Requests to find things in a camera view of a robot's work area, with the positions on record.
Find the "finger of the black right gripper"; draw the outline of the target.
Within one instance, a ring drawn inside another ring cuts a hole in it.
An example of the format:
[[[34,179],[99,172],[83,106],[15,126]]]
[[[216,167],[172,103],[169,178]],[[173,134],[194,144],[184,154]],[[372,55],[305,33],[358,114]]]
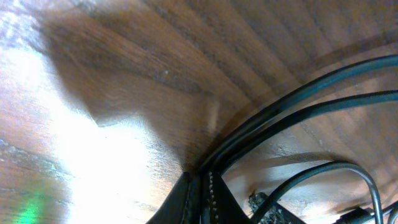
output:
[[[253,213],[265,202],[266,198],[267,195],[264,192],[252,193],[249,196],[248,204]],[[277,203],[263,216],[259,224],[305,224],[305,222]]]

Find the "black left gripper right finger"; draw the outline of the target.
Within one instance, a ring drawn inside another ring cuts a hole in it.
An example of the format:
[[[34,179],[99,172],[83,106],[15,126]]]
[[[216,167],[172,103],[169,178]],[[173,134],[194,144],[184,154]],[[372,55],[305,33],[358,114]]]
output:
[[[203,177],[204,224],[250,223],[219,173],[208,172]]]

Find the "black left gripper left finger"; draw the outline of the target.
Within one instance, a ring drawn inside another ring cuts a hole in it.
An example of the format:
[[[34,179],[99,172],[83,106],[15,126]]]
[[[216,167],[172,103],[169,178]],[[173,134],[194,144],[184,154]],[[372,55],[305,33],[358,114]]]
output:
[[[190,174],[184,172],[171,192],[147,224],[186,224],[191,223],[189,209]]]

